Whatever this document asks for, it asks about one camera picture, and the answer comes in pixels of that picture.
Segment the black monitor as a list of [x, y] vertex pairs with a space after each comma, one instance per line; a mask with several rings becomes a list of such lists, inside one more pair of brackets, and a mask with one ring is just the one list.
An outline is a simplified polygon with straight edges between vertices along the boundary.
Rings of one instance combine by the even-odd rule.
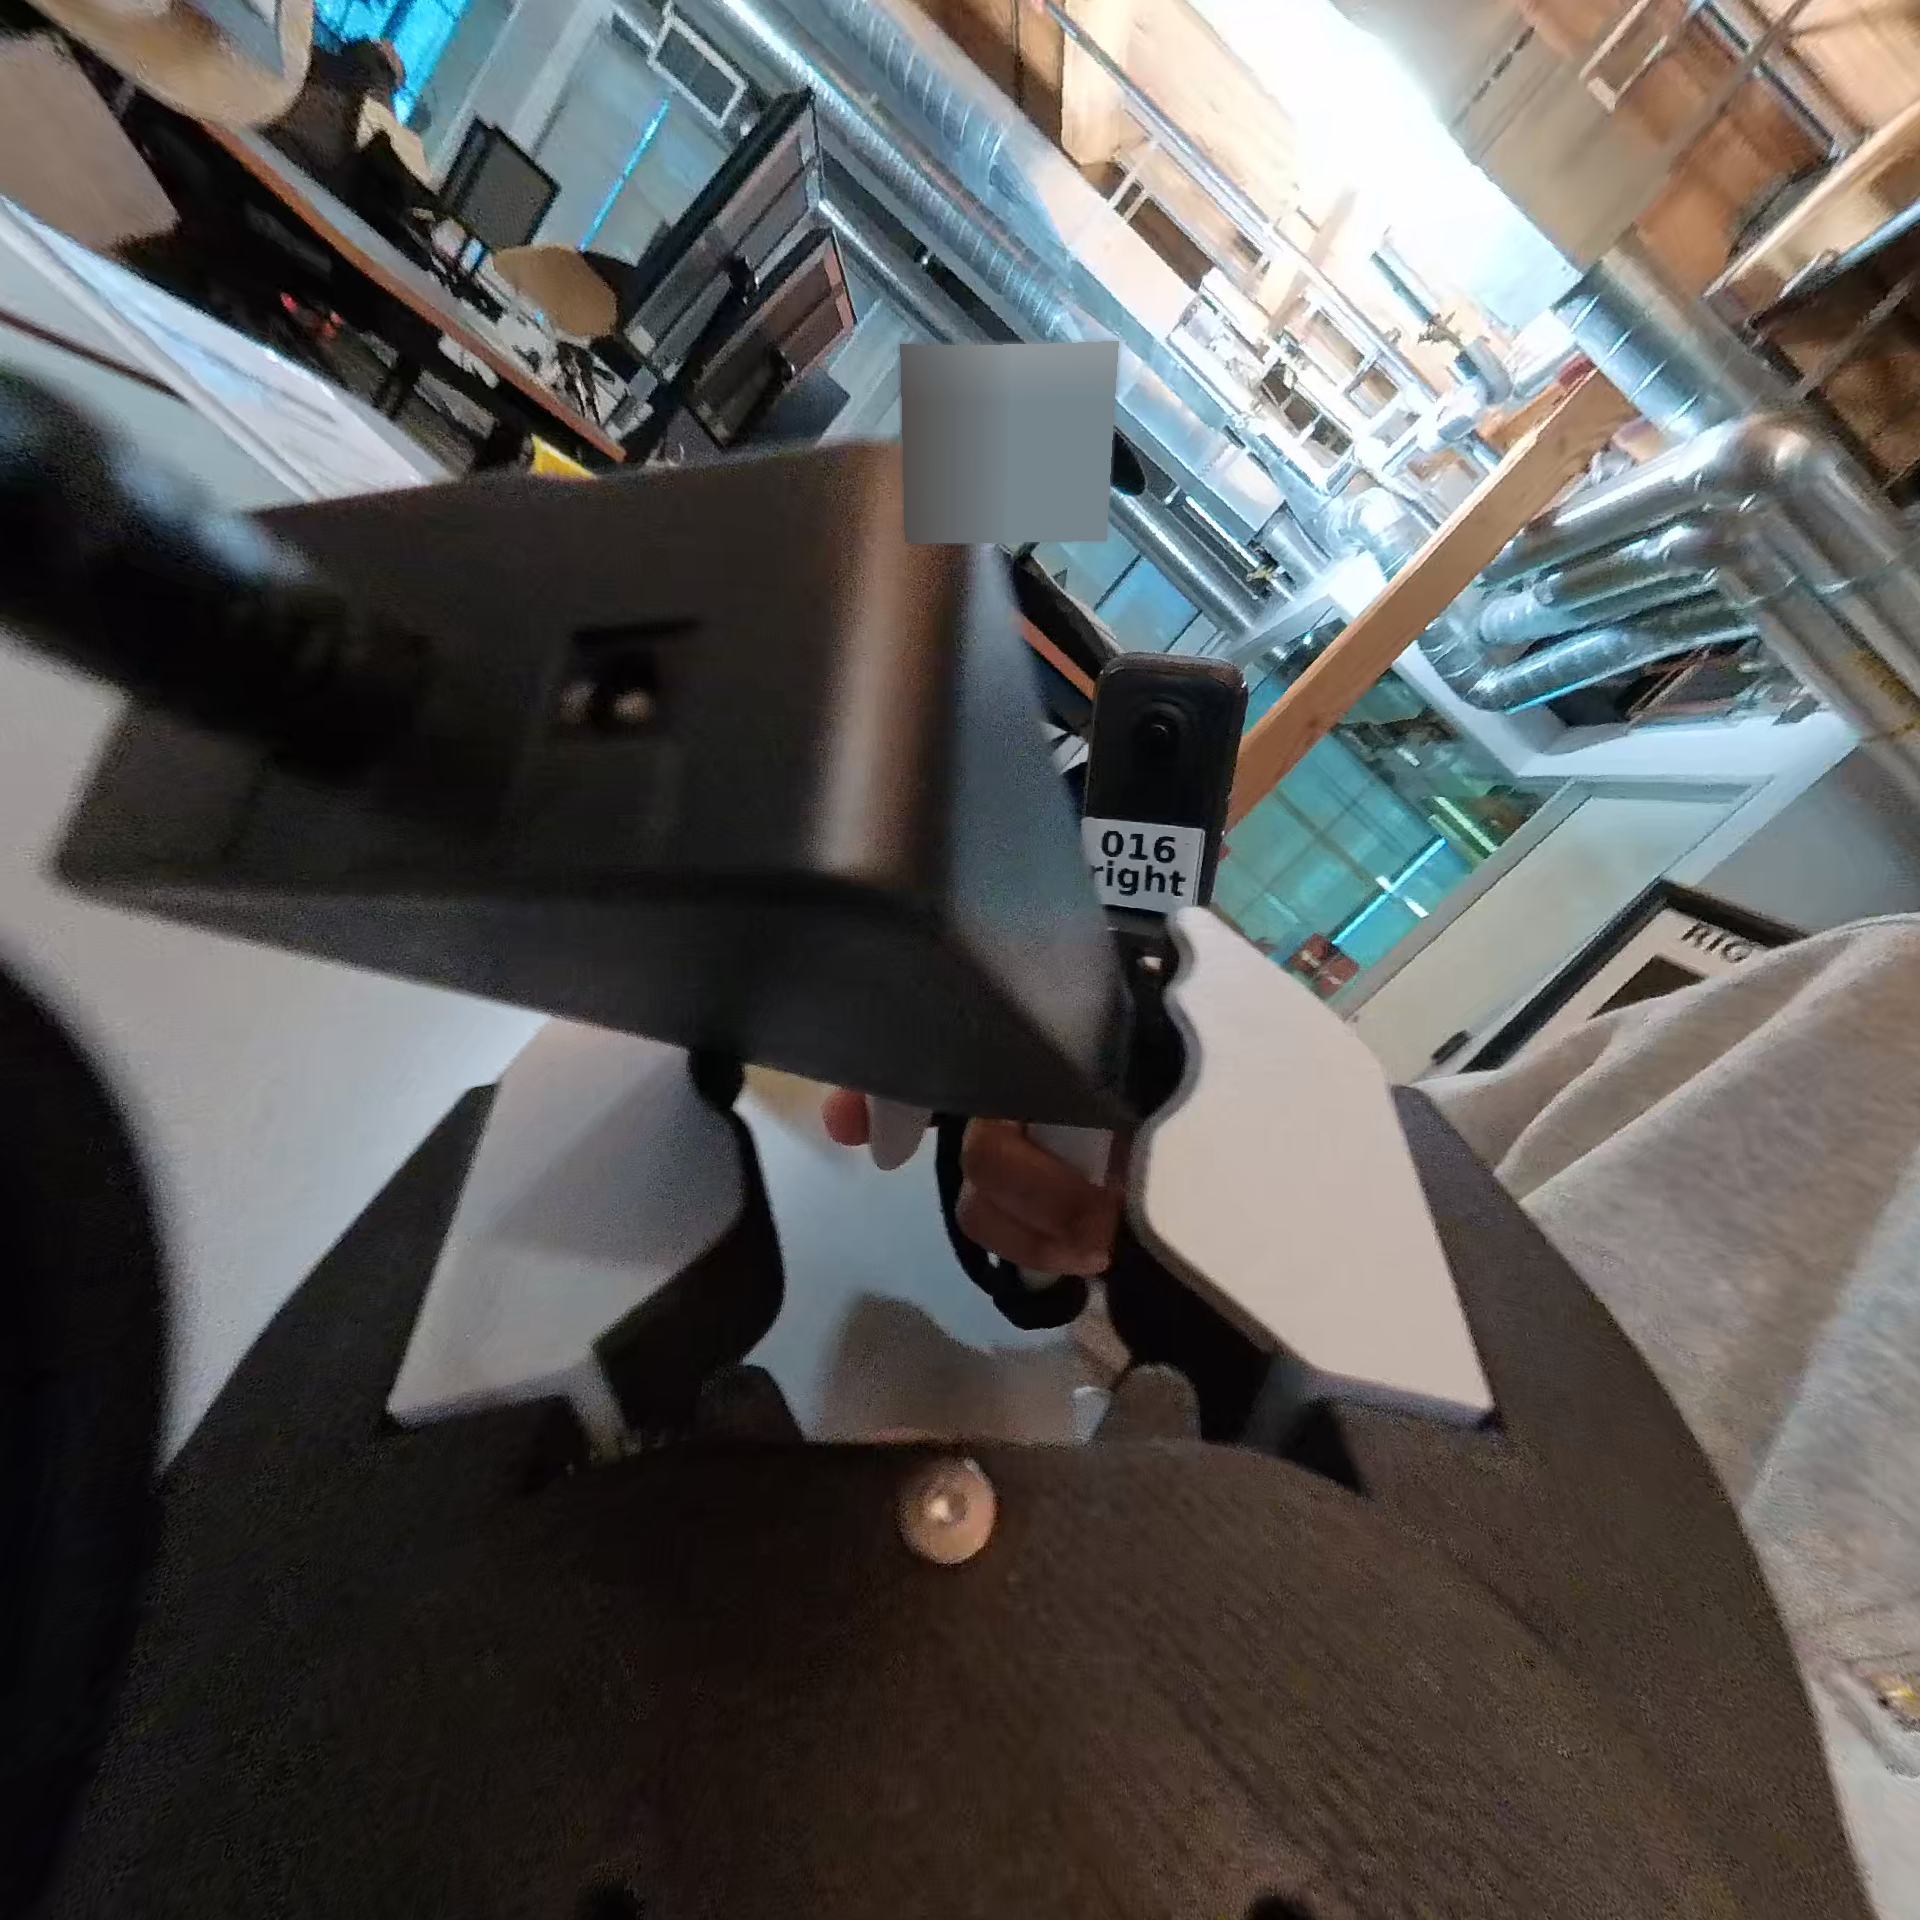
[[528, 244], [559, 200], [559, 181], [503, 128], [466, 123], [440, 183], [440, 219], [488, 253]]

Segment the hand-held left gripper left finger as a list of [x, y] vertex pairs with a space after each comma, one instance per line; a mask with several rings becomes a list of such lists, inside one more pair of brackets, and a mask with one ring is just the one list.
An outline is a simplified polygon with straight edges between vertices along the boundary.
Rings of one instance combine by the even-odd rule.
[[785, 1307], [742, 1092], [725, 1054], [537, 1034], [497, 1086], [390, 1419], [563, 1400], [588, 1447], [686, 1427]]

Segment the wooden ceiling beam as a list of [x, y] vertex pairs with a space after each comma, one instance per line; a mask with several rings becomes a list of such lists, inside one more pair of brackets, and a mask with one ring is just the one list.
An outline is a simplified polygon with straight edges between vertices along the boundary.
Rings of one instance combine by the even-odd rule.
[[1349, 717], [1533, 521], [1551, 510], [1586, 460], [1633, 419], [1635, 407], [1596, 368], [1584, 368], [1566, 386], [1555, 413], [1505, 451], [1477, 495], [1244, 731], [1229, 829]]

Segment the silver ventilation duct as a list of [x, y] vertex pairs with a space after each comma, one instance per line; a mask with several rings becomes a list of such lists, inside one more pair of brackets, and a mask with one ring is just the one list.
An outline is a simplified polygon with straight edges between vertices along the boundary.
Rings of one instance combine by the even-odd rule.
[[1517, 717], [1692, 658], [1763, 658], [1863, 737], [1917, 748], [1917, 530], [1785, 382], [1638, 244], [1555, 316], [1670, 451], [1525, 525], [1420, 638]]

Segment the printed sheets in clear sleeve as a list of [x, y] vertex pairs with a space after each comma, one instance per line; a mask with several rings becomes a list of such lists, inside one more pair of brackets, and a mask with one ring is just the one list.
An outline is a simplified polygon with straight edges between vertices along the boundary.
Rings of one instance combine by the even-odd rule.
[[402, 430], [245, 332], [207, 316], [127, 269], [86, 255], [86, 278], [114, 321], [160, 357], [160, 372], [270, 455], [304, 499], [402, 495], [454, 481]]

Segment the black usb hub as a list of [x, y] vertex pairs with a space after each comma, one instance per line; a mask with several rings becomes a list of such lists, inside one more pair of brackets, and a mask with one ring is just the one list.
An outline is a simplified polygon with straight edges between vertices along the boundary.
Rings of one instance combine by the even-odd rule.
[[427, 647], [311, 780], [155, 709], [53, 853], [86, 897], [871, 1092], [1124, 1127], [1128, 994], [1003, 552], [889, 446], [269, 510]]

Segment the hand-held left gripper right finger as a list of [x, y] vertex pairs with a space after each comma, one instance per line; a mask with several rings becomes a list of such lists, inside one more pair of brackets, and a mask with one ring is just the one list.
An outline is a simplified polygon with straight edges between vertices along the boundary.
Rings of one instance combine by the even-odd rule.
[[1374, 1054], [1213, 913], [1167, 928], [1118, 1263], [1130, 1362], [1219, 1447], [1310, 1447], [1333, 1415], [1483, 1433], [1497, 1385]]

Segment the person's right hand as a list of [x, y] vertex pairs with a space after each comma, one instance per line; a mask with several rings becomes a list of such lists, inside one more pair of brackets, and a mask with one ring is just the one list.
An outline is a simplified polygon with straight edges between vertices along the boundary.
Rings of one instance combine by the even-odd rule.
[[1017, 1121], [944, 1121], [933, 1140], [944, 1238], [979, 1287], [990, 1260], [1012, 1280], [1107, 1273], [1128, 1202], [1124, 1164], [1096, 1182]]

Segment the grey desk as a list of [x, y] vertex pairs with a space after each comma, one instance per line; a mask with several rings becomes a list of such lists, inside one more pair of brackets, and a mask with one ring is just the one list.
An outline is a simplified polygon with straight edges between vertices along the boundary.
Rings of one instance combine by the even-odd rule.
[[541, 1012], [135, 915], [53, 877], [127, 709], [350, 780], [410, 731], [427, 673], [422, 638], [360, 616], [214, 483], [270, 455], [195, 402], [97, 419], [86, 386], [105, 372], [5, 354], [5, 953], [130, 1103], [179, 1256], [179, 1445], [297, 1276]]

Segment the grey sweatshirt sleeve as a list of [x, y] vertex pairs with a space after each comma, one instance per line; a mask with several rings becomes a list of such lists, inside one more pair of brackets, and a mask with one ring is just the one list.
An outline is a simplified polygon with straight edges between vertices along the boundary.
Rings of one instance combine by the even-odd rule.
[[1879, 1917], [1917, 1917], [1917, 919], [1425, 1086], [1638, 1346], [1813, 1690]]

